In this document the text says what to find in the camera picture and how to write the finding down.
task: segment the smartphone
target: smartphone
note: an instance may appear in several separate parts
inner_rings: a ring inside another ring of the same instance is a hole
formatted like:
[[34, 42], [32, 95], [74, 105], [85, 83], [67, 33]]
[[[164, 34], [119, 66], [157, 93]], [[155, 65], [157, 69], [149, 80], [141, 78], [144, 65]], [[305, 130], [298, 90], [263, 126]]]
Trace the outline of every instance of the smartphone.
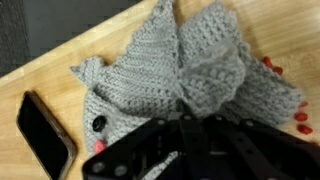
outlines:
[[64, 179], [76, 155], [76, 146], [43, 101], [23, 95], [17, 126], [52, 180]]

